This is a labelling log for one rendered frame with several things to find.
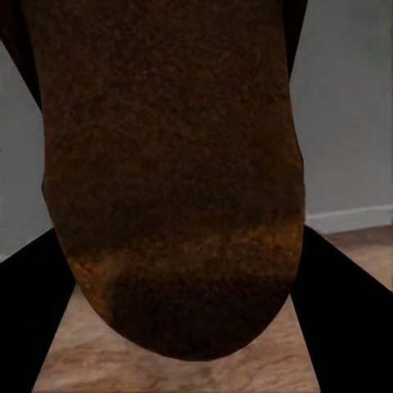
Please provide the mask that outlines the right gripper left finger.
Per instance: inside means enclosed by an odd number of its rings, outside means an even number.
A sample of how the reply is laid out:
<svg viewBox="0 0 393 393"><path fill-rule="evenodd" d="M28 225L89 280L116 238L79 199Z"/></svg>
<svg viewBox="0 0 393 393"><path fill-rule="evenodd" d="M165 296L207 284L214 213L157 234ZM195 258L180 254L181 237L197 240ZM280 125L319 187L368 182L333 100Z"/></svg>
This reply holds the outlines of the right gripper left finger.
<svg viewBox="0 0 393 393"><path fill-rule="evenodd" d="M31 393L76 284L55 229L0 263L0 393Z"/></svg>

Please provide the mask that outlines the sandal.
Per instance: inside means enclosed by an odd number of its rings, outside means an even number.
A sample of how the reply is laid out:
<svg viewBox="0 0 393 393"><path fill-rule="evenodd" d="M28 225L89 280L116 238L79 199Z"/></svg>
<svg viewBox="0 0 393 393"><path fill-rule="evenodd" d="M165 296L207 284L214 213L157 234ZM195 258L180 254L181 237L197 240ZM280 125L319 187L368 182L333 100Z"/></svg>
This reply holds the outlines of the sandal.
<svg viewBox="0 0 393 393"><path fill-rule="evenodd" d="M0 0L43 113L42 192L88 303L210 362L277 317L300 264L290 78L308 0Z"/></svg>

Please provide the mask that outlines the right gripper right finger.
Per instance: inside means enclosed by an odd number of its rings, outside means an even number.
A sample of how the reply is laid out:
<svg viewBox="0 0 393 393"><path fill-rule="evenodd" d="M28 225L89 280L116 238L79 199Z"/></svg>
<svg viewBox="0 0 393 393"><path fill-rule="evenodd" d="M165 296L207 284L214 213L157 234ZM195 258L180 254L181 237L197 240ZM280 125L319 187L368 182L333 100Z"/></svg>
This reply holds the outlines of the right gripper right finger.
<svg viewBox="0 0 393 393"><path fill-rule="evenodd" d="M304 224L289 296L322 393L393 393L393 292Z"/></svg>

